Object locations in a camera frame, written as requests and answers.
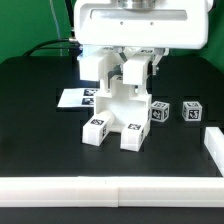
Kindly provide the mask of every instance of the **black table surface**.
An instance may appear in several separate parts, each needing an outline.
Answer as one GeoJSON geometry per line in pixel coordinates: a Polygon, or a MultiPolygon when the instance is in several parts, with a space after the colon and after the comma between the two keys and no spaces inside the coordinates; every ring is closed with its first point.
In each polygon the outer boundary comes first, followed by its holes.
{"type": "MultiPolygon", "coordinates": [[[[120,149],[110,133],[100,147],[82,144],[92,109],[57,108],[65,88],[98,87],[79,80],[69,57],[17,57],[0,65],[0,177],[221,177],[203,140],[205,127],[224,127],[224,75],[198,57],[167,57],[148,80],[153,101],[170,117],[152,122],[140,152],[120,149]],[[183,101],[199,101],[201,122],[185,122],[183,101]]],[[[1,223],[218,223],[211,208],[1,208],[1,223]]]]}

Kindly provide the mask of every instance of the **white robot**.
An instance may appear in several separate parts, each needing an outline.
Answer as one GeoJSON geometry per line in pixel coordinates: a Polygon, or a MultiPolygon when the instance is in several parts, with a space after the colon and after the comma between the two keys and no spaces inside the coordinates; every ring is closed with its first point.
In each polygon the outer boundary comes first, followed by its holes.
{"type": "Polygon", "coordinates": [[[150,130],[148,68],[155,75],[169,48],[202,48],[212,5],[213,0],[77,0],[80,79],[100,82],[83,143],[99,146],[109,132],[119,132],[122,149],[139,151],[150,130]],[[108,80],[117,65],[122,75],[108,80]]]}

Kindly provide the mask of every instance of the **white stacked block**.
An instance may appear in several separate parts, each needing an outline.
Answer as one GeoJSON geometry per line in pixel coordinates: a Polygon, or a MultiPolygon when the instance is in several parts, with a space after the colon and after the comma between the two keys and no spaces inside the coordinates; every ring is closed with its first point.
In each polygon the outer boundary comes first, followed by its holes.
{"type": "Polygon", "coordinates": [[[152,104],[151,120],[164,122],[169,117],[170,104],[155,101],[152,104]]]}
{"type": "Polygon", "coordinates": [[[82,142],[99,146],[108,135],[113,122],[114,115],[110,111],[94,115],[83,127],[82,142]]]}
{"type": "Polygon", "coordinates": [[[152,55],[140,51],[123,65],[123,83],[128,85],[143,85],[148,78],[148,64],[152,55]]]}
{"type": "Polygon", "coordinates": [[[142,124],[129,123],[121,132],[121,149],[138,152],[145,139],[142,124]]]}
{"type": "Polygon", "coordinates": [[[183,102],[182,115],[185,121],[201,121],[201,104],[198,101],[183,102]]]}

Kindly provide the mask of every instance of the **white cube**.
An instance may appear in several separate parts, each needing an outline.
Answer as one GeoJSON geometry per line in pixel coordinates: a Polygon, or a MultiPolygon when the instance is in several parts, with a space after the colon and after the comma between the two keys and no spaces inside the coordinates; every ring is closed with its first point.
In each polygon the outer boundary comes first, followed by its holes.
{"type": "Polygon", "coordinates": [[[183,102],[182,115],[185,121],[200,121],[202,106],[198,101],[183,102]]]}
{"type": "Polygon", "coordinates": [[[144,138],[144,125],[129,123],[121,132],[121,149],[138,152],[144,138]]]}
{"type": "Polygon", "coordinates": [[[164,122],[169,117],[170,104],[155,101],[152,104],[151,120],[164,122]]]}

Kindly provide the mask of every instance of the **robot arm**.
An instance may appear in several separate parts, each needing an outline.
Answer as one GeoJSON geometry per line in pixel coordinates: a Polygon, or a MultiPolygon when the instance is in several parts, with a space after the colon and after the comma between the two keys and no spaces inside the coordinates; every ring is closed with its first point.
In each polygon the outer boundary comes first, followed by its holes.
{"type": "Polygon", "coordinates": [[[213,0],[78,0],[81,44],[200,49],[213,0]]]}

